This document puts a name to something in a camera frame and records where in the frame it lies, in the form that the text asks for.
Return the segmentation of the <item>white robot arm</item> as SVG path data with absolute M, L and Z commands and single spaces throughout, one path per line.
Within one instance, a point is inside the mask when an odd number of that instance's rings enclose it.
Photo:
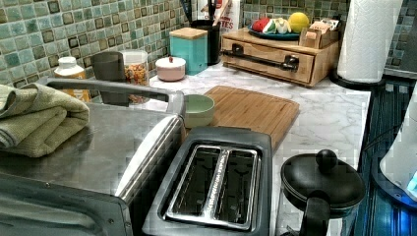
M 417 88 L 412 92 L 401 128 L 380 162 L 380 168 L 394 186 L 416 201 Z

